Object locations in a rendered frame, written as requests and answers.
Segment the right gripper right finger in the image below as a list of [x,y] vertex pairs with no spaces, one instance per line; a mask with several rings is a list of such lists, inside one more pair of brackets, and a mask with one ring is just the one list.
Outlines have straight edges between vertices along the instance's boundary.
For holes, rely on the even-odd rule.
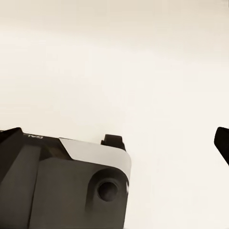
[[217,128],[214,145],[229,165],[229,128],[221,126]]

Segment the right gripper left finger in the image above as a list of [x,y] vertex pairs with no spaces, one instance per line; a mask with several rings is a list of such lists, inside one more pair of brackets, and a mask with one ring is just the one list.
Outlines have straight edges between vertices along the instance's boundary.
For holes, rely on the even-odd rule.
[[0,131],[0,184],[25,145],[21,127]]

